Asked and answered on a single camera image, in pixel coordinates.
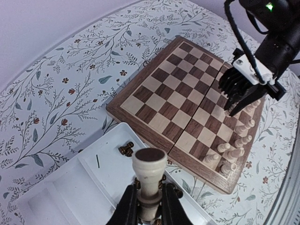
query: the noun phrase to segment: white wall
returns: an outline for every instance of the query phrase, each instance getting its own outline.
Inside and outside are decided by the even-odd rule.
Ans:
[[[37,56],[94,20],[136,0],[0,0],[0,90]],[[222,0],[192,0],[225,18]],[[238,26],[261,41],[238,1]],[[300,74],[300,67],[293,67]]]

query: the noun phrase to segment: chessboard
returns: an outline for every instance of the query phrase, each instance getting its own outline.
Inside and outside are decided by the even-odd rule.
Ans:
[[[224,193],[231,193],[242,173],[262,114],[256,107],[233,117],[223,110],[227,101],[218,81],[230,68],[216,55],[177,37],[158,54],[106,107],[117,121],[128,123],[150,146],[163,149],[171,160]],[[255,125],[243,132],[250,120]],[[236,140],[251,136],[237,151]],[[230,148],[218,151],[220,144]],[[227,166],[235,165],[233,171]]]

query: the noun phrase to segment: white tray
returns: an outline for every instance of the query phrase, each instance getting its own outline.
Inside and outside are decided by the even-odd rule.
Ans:
[[[135,177],[131,158],[118,151],[129,141],[135,145],[133,151],[146,147],[128,124],[121,123],[25,193],[17,202],[25,221],[31,225],[105,225]],[[184,192],[180,202],[194,225],[217,225],[165,174],[167,181]]]

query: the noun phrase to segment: green light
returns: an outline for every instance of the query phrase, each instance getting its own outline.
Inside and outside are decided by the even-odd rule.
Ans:
[[[266,7],[270,10],[270,12],[272,12],[272,10],[273,10],[273,8],[274,8],[274,5],[273,5],[271,2],[269,2],[269,3],[266,5]]]

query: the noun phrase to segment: table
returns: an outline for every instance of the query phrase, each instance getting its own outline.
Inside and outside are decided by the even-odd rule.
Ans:
[[[107,16],[54,47],[0,94],[1,225],[26,223],[15,200],[116,125],[107,101],[181,35],[225,61],[238,44],[228,22],[185,0],[147,0]],[[254,51],[258,43],[242,33]],[[263,224],[280,189],[298,122],[300,81],[267,97],[251,155],[231,195],[171,161],[167,170],[217,223]]]

